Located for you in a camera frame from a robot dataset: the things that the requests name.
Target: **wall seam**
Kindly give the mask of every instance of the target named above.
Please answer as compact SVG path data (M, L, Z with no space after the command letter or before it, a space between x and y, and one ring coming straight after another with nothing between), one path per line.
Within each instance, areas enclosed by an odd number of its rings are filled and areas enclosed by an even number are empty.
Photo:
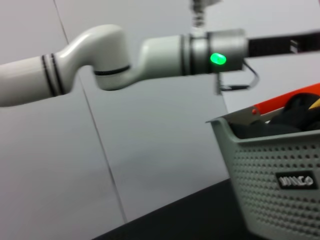
M56 0L53 0L53 4L54 4L54 7L55 7L55 11L56 11L57 17L58 17L59 22L60 22L60 26L62 28L62 32L63 32L64 38L65 38L65 41L66 41L67 44L69 44L67 33L66 33L66 30L65 30L64 24L62 22L62 19L61 19L60 13L59 13L59 9L58 9ZM108 172L110 174L110 178L111 178L111 182L112 182L112 188L113 188L113 191L114 191L114 193L116 195L118 206L119 206L123 221L126 224L126 223L128 223L128 218L126 216L125 208L124 208L123 202L122 202L121 197L120 197L120 193L119 193L117 185L116 185L115 177L114 177L114 175L112 173L111 166L110 166L110 163L109 163L108 158L107 158L107 154L106 154L103 142L102 142L102 138L101 138L101 135L100 135L99 130L98 130L97 122L95 120L95 117L94 117L93 111L91 109L91 106L90 106L90 103L89 103L89 99L88 99L88 96L86 94L86 90L84 88L84 85L83 85L83 83L81 81L81 78L79 76L78 76L78 78L80 80L80 84L81 84L81 87L82 87L84 98L85 98L87 107L89 109L89 113L90 113L90 116L91 116L91 119L92 119L92 122L93 122L93 125L94 125L95 132L97 134L97 138L99 140L99 144L100 144L101 150L103 152L104 159L105 159L106 164L107 164Z

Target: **black arm segment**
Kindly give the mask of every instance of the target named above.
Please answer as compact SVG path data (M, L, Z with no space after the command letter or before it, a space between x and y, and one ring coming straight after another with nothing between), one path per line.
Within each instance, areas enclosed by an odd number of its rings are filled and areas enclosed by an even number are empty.
M300 54L320 51L320 31L249 40L248 57Z

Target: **robotic arm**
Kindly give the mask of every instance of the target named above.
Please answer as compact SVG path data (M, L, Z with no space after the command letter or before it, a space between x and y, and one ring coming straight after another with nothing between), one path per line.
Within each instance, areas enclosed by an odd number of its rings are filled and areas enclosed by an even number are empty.
M320 33L248 40L241 29L146 40L136 68L130 67L124 31L116 25L91 28L63 50L0 65L0 107L67 94L82 66L93 67L107 91L148 79L238 71L246 57L320 50Z

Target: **black stripe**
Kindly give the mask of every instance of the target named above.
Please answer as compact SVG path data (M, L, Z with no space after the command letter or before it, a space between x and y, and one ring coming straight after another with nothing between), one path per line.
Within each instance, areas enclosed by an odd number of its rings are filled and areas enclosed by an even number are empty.
M51 54L51 61L52 61L53 67L54 67L55 78L58 83L59 90L61 92L61 95L64 95L64 94L66 94L66 92L65 92L64 86L62 84L61 77L60 77L60 74L58 71L58 65L56 63L55 55L53 53Z
M190 49L190 56L189 56L189 64L190 64L190 75L195 75L195 53L194 53L194 46L193 46L194 38L190 34L189 36L189 49Z
M115 70L109 70L109 71L94 71L94 74L97 76L107 76L107 75L113 75L113 74L119 74L122 73L126 70L130 69L130 65L122 67L122 68L118 68Z
M185 66L185 36L180 36L180 64L181 64L181 75L186 75L186 66Z
M50 93L53 97L56 97L57 94L55 93L55 89L54 89L54 86L52 85L52 82L51 82L51 78L50 78L50 75L49 75L49 72L48 72L48 68L47 68L47 64L46 64L46 60L45 60L45 55L42 55L41 56L41 62L42 62L42 67L44 69L44 75L45 75L45 78L46 78L46 82L49 86L49 90L50 90Z
M210 57L212 54L212 50L211 50L211 33L207 32L206 33L206 49L207 49L207 74L211 74L212 73L212 63L210 61Z

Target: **basket label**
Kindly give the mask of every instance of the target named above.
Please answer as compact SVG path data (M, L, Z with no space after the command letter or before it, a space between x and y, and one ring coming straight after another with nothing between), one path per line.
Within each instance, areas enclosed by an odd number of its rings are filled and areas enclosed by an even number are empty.
M277 172L275 177L279 187L286 190L318 189L317 180L312 171Z

